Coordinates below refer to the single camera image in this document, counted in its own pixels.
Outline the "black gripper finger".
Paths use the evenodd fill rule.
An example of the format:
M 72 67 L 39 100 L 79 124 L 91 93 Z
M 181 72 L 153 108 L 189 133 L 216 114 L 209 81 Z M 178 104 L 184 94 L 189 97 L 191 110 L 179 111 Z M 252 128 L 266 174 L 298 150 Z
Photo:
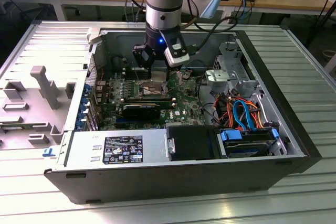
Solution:
M 180 66 L 177 66 L 177 67 L 168 67 L 167 68 L 167 77 L 169 78 L 171 75 L 175 74 L 179 70 L 180 70 Z
M 148 77 L 151 77 L 151 68 L 155 60 L 155 51 L 147 44 L 135 45 L 133 47 L 133 56 L 140 68 L 144 68 L 148 71 Z

